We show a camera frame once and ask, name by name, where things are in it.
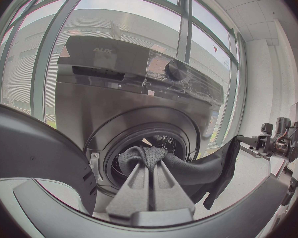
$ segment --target grass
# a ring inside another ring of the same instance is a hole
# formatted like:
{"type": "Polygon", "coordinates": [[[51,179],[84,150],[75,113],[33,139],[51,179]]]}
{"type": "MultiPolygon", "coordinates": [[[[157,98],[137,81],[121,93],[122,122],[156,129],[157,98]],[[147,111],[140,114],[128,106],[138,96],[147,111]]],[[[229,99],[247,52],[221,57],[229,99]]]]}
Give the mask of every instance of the grass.
{"type": "Polygon", "coordinates": [[[217,133],[217,131],[214,131],[214,132],[212,133],[212,136],[211,136],[210,142],[214,142],[214,140],[215,140],[215,137],[216,137],[216,133],[217,133]]]}
{"type": "Polygon", "coordinates": [[[54,121],[46,121],[47,125],[53,127],[54,129],[56,129],[56,123],[54,121]]]}

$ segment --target ceiling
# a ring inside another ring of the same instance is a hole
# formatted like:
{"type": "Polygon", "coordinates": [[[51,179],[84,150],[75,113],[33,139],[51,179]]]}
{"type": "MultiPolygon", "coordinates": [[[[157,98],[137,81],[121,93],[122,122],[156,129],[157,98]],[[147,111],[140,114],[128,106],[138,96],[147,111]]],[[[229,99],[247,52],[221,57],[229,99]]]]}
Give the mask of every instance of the ceiling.
{"type": "Polygon", "coordinates": [[[266,39],[278,45],[274,19],[282,25],[290,45],[298,48],[298,23],[282,0],[215,0],[231,17],[245,41],[266,39]]]}

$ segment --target front-loading washing machine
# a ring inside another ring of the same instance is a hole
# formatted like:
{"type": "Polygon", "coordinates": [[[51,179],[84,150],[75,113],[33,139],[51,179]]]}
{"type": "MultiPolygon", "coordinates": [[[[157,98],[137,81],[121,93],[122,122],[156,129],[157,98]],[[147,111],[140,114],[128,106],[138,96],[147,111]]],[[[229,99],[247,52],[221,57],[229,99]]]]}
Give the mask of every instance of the front-loading washing machine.
{"type": "Polygon", "coordinates": [[[103,195],[112,198],[127,179],[118,156],[131,146],[184,161],[203,156],[223,104],[210,77],[155,50],[91,36],[70,36],[57,64],[57,129],[97,158],[103,195]]]}

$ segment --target floor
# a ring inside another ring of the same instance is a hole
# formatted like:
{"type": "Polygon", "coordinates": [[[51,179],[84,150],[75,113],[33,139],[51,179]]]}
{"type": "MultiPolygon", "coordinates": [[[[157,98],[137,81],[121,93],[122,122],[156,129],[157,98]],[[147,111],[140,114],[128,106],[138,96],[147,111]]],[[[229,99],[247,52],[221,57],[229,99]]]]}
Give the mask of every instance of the floor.
{"type": "Polygon", "coordinates": [[[206,194],[195,207],[194,219],[198,220],[215,214],[236,203],[250,193],[269,174],[269,162],[255,158],[240,150],[235,166],[234,176],[223,193],[215,200],[210,210],[203,206],[206,194]]]}

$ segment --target black garment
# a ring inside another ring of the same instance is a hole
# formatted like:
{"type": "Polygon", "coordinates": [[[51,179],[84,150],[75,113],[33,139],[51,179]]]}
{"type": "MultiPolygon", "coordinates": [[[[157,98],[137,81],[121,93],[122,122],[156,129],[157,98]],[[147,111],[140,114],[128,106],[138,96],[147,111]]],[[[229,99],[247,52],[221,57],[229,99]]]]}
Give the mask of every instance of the black garment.
{"type": "Polygon", "coordinates": [[[210,193],[203,203],[209,210],[233,178],[239,149],[240,142],[233,137],[213,154],[185,162],[165,149],[131,147],[119,155],[119,166],[125,175],[129,175],[137,162],[143,160],[152,172],[155,164],[162,159],[193,203],[200,201],[206,192],[210,193]]]}

